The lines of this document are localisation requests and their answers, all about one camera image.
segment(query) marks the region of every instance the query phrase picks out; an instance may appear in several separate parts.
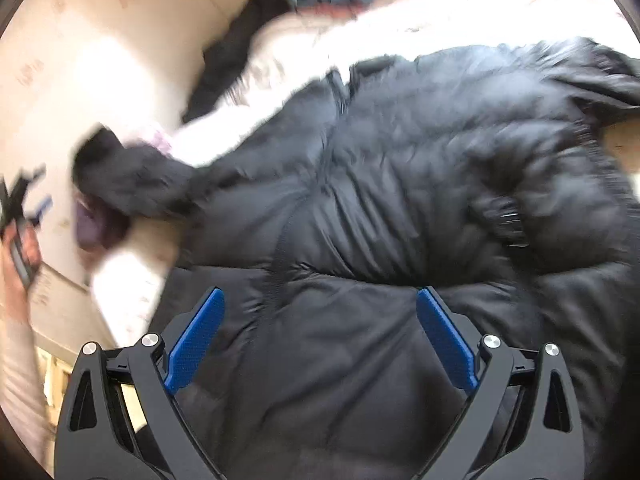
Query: human hand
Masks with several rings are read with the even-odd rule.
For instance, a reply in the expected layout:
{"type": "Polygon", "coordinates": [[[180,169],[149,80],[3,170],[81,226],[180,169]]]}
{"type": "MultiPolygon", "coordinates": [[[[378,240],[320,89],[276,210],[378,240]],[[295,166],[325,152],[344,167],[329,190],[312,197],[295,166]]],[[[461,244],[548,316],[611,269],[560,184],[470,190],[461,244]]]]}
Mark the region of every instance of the human hand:
{"type": "MultiPolygon", "coordinates": [[[[12,222],[4,230],[2,238],[2,275],[4,276],[6,307],[10,314],[20,314],[19,317],[23,318],[23,314],[28,315],[28,312],[22,312],[27,309],[27,290],[22,284],[11,257],[11,243],[17,235],[17,227],[15,222],[12,222]]],[[[31,224],[28,225],[22,236],[22,257],[32,267],[37,267],[42,262],[38,237],[31,224]]]]}

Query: person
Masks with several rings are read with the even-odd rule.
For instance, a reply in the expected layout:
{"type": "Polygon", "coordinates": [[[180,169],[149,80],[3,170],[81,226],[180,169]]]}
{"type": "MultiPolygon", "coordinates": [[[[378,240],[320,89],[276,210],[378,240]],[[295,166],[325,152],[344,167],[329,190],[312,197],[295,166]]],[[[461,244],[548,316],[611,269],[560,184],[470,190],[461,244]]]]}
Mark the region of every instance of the person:
{"type": "MultiPolygon", "coordinates": [[[[49,424],[31,328],[29,295],[10,253],[16,236],[17,229],[12,223],[2,239],[4,344],[0,356],[0,407],[29,452],[43,464],[49,424]]],[[[40,265],[40,246],[31,226],[22,237],[22,254],[32,266],[40,265]]]]}

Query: blue rubber pad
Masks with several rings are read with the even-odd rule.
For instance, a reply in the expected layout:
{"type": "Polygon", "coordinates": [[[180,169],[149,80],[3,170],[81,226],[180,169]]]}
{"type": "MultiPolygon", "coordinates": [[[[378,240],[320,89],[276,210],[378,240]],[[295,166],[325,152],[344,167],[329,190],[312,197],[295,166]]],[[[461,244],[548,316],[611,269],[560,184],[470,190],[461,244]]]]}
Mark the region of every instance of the blue rubber pad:
{"type": "Polygon", "coordinates": [[[169,354],[164,387],[175,395],[191,383],[225,316],[225,295],[213,290],[169,354]]]}
{"type": "Polygon", "coordinates": [[[456,388],[471,395],[478,387],[474,354],[438,301],[425,288],[418,292],[416,312],[449,380],[456,388]]]}

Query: white blanket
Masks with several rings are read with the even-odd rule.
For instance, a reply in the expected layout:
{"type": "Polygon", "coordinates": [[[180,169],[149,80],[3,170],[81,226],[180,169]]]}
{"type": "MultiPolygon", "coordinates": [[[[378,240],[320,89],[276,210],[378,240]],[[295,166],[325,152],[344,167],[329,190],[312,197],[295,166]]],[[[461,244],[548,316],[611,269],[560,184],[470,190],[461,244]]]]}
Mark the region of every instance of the white blanket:
{"type": "MultiPolygon", "coordinates": [[[[511,46],[575,36],[640,58],[640,43],[613,0],[382,0],[352,20],[287,14],[255,36],[242,77],[212,114],[174,136],[172,156],[202,166],[234,149],[293,93],[337,67],[444,48],[511,46]]],[[[94,272],[92,293],[118,345],[143,335],[177,253],[161,223],[137,221],[94,272]]]]}

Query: black puffer jacket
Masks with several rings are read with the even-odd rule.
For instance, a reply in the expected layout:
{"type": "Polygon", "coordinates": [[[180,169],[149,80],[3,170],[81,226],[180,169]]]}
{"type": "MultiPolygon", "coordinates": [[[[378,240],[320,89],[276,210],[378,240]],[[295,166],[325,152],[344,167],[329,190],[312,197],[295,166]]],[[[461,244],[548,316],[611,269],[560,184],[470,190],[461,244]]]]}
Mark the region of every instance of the black puffer jacket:
{"type": "Polygon", "coordinates": [[[600,135],[638,105],[588,40],[454,48],[331,73],[208,168],[103,130],[74,177],[188,219],[152,329],[224,290],[180,400],[230,480],[411,478],[463,402],[416,319],[425,285],[512,346],[561,346],[594,463],[640,301],[638,206],[600,135]]]}

